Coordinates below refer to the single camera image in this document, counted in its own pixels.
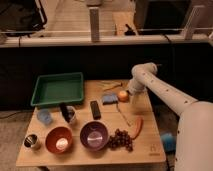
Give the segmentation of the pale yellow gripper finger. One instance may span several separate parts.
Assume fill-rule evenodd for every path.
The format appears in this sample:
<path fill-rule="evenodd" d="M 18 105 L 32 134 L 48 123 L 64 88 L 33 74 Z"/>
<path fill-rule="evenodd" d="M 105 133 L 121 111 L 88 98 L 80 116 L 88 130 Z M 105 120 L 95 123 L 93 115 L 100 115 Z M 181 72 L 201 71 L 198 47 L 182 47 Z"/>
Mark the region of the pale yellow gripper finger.
<path fill-rule="evenodd" d="M 131 95 L 131 104 L 137 104 L 139 101 L 140 94 Z"/>

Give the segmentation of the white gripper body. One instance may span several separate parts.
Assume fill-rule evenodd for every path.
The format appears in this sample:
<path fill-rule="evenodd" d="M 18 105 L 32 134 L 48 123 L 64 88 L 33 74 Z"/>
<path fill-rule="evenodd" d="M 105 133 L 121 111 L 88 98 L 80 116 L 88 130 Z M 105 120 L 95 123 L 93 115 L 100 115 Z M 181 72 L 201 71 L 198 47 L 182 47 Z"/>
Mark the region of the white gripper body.
<path fill-rule="evenodd" d="M 145 86 L 135 78 L 132 78 L 129 80 L 127 89 L 131 95 L 136 95 L 142 93 L 145 90 Z"/>

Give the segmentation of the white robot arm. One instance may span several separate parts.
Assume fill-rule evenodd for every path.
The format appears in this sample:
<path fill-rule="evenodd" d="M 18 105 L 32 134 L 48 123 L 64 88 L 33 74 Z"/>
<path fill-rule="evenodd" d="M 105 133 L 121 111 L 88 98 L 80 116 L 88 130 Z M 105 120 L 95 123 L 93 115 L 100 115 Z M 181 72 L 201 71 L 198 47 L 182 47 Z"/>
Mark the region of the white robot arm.
<path fill-rule="evenodd" d="M 179 116 L 174 171 L 213 171 L 213 103 L 199 101 L 156 77 L 157 65 L 137 64 L 128 91 L 151 90 Z"/>

